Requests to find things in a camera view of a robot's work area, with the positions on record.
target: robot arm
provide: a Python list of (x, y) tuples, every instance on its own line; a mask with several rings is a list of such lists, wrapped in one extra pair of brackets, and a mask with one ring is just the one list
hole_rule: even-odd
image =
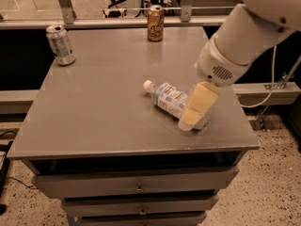
[(196, 67), (205, 82), (191, 93), (179, 126), (190, 130), (267, 49), (301, 29), (301, 0), (243, 0), (201, 50)]

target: speckled floor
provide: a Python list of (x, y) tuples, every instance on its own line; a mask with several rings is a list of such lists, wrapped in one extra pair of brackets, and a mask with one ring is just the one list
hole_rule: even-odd
[[(267, 132), (249, 117), (261, 147), (249, 151), (239, 164), (240, 172), (201, 226), (301, 225), (301, 153), (298, 139), (279, 115), (270, 115)], [(21, 162), (11, 164), (8, 176), (30, 185), (32, 176)], [(0, 203), (8, 206), (1, 225), (68, 225), (59, 201), (49, 200), (35, 189), (8, 178)]]

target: silver can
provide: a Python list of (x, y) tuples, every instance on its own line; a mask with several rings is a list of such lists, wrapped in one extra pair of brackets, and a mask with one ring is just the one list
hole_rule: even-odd
[(159, 5), (150, 6), (148, 11), (148, 38), (150, 41), (160, 41), (163, 38), (164, 10)]
[(62, 25), (46, 28), (46, 37), (55, 55), (55, 61), (59, 65), (68, 65), (74, 62), (72, 46), (66, 29)]

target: drawer handle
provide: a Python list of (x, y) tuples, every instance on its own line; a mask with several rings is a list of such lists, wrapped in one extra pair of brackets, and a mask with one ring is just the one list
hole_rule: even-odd
[(136, 193), (144, 193), (144, 189), (142, 188), (142, 185), (138, 185), (138, 188), (135, 190)]
[(144, 211), (144, 209), (142, 208), (140, 213), (139, 213), (140, 216), (146, 216), (147, 213)]

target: clear plastic bottle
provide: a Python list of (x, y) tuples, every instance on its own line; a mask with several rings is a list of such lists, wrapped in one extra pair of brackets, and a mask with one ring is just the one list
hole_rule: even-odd
[[(181, 118), (188, 98), (185, 92), (168, 83), (155, 84), (150, 80), (144, 82), (143, 89), (153, 97), (155, 105), (174, 117)], [(194, 128), (200, 130), (205, 122), (206, 120), (200, 120)]]

